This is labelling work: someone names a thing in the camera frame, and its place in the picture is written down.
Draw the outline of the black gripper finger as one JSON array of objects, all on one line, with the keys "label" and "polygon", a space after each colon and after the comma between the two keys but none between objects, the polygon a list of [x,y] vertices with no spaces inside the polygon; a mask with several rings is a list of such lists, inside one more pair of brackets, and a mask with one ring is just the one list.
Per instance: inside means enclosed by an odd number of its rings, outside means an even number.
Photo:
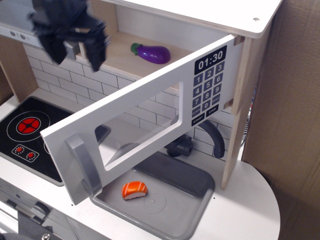
[{"label": "black gripper finger", "polygon": [[52,60],[60,65],[67,56],[67,50],[62,39],[57,38],[53,34],[39,35],[40,43],[52,58]]},{"label": "black gripper finger", "polygon": [[101,65],[106,61],[106,48],[110,43],[104,30],[89,31],[84,40],[86,55],[91,63],[94,72],[100,70]]}]

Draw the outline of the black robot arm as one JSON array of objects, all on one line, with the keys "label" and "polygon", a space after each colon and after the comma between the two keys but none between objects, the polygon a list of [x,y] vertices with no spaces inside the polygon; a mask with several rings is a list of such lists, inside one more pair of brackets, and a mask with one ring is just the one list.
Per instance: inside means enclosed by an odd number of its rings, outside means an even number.
[{"label": "black robot arm", "polygon": [[105,23],[88,14],[85,0],[38,0],[28,15],[33,30],[51,59],[61,64],[67,57],[65,41],[84,43],[93,71],[100,70],[110,43]]}]

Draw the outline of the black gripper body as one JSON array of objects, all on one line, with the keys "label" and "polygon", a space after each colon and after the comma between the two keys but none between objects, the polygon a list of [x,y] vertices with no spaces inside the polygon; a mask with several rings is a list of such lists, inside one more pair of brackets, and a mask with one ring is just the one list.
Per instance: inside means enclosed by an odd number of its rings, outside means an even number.
[{"label": "black gripper body", "polygon": [[39,35],[55,35],[58,39],[84,43],[86,34],[104,30],[105,24],[88,13],[85,0],[41,0],[43,12],[31,12],[28,19]]}]

